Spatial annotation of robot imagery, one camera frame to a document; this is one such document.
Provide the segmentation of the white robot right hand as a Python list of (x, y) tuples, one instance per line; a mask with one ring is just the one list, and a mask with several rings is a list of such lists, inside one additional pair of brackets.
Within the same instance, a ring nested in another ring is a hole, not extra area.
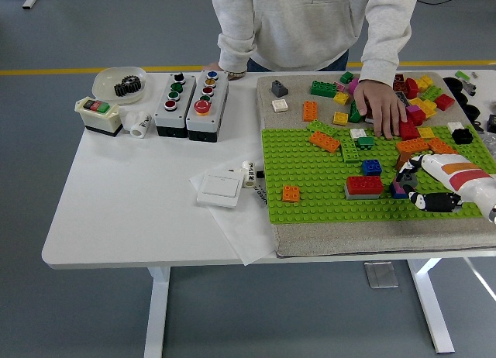
[[(441, 182), (448, 193), (421, 194), (414, 188), (413, 177), (424, 170)], [(426, 212), (457, 212), (464, 202), (472, 202), (490, 222), (495, 222), (495, 179), (459, 154), (422, 154), (406, 162), (396, 181), (409, 200)]]

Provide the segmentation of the person's right hand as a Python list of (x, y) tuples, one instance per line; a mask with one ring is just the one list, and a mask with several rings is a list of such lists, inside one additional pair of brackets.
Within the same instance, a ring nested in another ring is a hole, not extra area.
[(227, 78), (229, 81), (233, 80), (238, 80), (246, 76), (247, 71), (242, 71), (242, 72), (234, 72), (234, 71), (229, 71), (227, 69), (222, 68), (219, 65), (219, 62), (212, 62), (210, 64), (206, 64), (203, 68), (205, 71), (221, 71), (224, 72), (227, 75)]

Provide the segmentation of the person's left hand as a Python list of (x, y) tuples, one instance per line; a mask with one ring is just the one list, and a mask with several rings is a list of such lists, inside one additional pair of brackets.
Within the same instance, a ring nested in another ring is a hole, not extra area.
[(356, 108), (362, 116), (371, 110), (374, 134), (392, 139), (399, 135), (400, 123), (407, 122), (403, 102), (387, 84), (372, 80), (362, 80), (353, 94)]

